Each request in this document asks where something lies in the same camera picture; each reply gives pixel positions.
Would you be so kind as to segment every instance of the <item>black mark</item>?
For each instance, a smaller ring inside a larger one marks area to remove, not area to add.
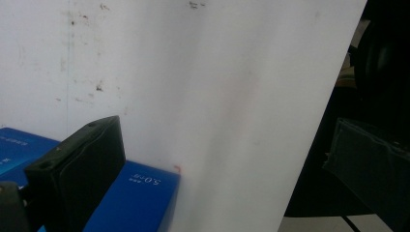
[[[103,3],[100,5],[100,7],[101,7],[102,10],[108,10],[109,11],[109,8],[106,5],[104,5]]]
[[[190,8],[191,9],[198,9],[198,4],[190,1]]]
[[[100,81],[100,83],[96,86],[97,91],[103,91],[103,81]]]

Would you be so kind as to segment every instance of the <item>black object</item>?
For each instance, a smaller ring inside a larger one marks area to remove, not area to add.
[[[0,183],[0,206],[0,231],[31,230],[16,183]]]
[[[119,117],[89,123],[25,168],[28,211],[47,231],[81,231],[124,163]]]
[[[392,135],[339,119],[324,168],[394,231],[410,231],[410,153]]]
[[[322,168],[338,117],[356,118],[360,97],[353,88],[335,88],[287,206],[285,216],[337,217],[373,214],[341,180]]]

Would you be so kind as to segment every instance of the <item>black device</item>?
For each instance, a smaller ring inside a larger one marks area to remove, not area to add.
[[[124,163],[118,116],[85,125],[25,168],[27,188],[17,192],[13,184],[0,183],[2,212],[12,203],[19,211],[3,212],[0,230],[21,231],[16,226],[27,223],[29,230],[22,231],[37,231],[41,225],[47,231],[81,231]],[[3,221],[15,223],[6,228]]]

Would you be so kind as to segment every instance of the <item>blue box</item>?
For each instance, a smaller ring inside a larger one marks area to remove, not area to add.
[[[180,176],[127,161],[84,231],[167,231]]]
[[[10,128],[0,129],[0,181],[27,185],[24,167],[59,144],[59,141]]]

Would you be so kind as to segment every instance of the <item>dirty stain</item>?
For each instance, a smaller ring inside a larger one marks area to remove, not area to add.
[[[60,60],[60,71],[64,72],[66,70],[67,61],[64,58]]]
[[[205,3],[196,3],[196,2],[189,1],[189,4],[190,4],[190,8],[194,10],[198,9],[199,7],[205,7]]]
[[[110,11],[110,9],[109,9],[106,5],[104,5],[103,3],[100,4],[100,8],[101,8],[102,10]]]
[[[190,1],[190,8],[191,9],[198,9],[198,4]]]
[[[103,91],[103,81],[100,81],[100,83],[96,86],[96,91]]]
[[[88,105],[94,105],[94,103],[92,101],[86,101],[86,100],[81,99],[81,98],[75,98],[75,101],[76,102],[81,102],[81,103],[86,103]]]
[[[181,167],[179,165],[174,165],[174,168],[177,170],[179,174],[181,174]]]

